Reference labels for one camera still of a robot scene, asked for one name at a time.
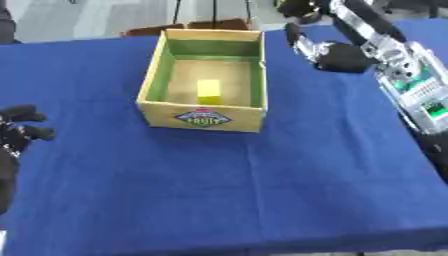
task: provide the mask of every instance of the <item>robotic arm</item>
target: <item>robotic arm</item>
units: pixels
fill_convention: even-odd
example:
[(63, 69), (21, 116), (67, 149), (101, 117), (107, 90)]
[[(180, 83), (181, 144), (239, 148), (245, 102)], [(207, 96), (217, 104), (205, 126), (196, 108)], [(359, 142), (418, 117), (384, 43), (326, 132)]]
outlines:
[(394, 103), (425, 155), (448, 182), (448, 70), (417, 42), (406, 37), (363, 0), (303, 0), (330, 16), (352, 44), (315, 44), (286, 25), (290, 46), (317, 69), (362, 73), (374, 66), (380, 88)]
[(52, 140), (54, 130), (18, 122), (42, 122), (46, 116), (34, 105), (0, 109), (0, 214), (5, 213), (14, 197), (20, 155), (34, 140)]

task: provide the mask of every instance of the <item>open cardboard box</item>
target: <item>open cardboard box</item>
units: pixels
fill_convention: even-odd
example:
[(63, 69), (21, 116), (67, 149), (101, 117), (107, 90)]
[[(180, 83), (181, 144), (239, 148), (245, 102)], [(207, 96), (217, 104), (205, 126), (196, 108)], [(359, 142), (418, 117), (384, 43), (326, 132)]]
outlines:
[[(155, 127), (258, 132), (267, 111), (264, 35), (255, 31), (167, 30), (137, 98)], [(213, 80), (220, 105), (198, 103)]]

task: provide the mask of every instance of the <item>floor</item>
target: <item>floor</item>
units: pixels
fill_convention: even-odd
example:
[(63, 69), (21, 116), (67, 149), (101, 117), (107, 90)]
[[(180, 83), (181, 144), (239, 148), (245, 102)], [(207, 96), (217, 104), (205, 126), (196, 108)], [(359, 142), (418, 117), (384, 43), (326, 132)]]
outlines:
[[(251, 0), (255, 29), (280, 29), (286, 22), (272, 0)], [(23, 42), (66, 41), (117, 37), (130, 28), (164, 25), (172, 22), (176, 0), (9, 0), (8, 6), (18, 24), (17, 38)], [(448, 17), (448, 9), (441, 10)], [(179, 21), (209, 20), (211, 1), (183, 0)], [(244, 0), (219, 0), (219, 18), (246, 18)], [(427, 17), (421, 11), (394, 11), (390, 19)], [(319, 25), (329, 24), (329, 20)], [(309, 256), (354, 256), (350, 253), (307, 254)], [(393, 251), (367, 253), (367, 256), (448, 256), (448, 252), (423, 253)]]

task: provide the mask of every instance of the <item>table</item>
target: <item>table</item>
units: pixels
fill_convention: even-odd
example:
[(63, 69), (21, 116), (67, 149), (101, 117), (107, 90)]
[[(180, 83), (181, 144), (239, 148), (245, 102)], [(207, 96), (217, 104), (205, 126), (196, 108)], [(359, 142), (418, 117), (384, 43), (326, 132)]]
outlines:
[[(448, 61), (448, 21), (399, 25)], [(23, 156), (8, 255), (446, 248), (448, 188), (372, 74), (266, 39), (260, 134), (149, 128), (134, 99), (156, 38), (0, 47), (1, 105), (37, 104), (58, 132)]]

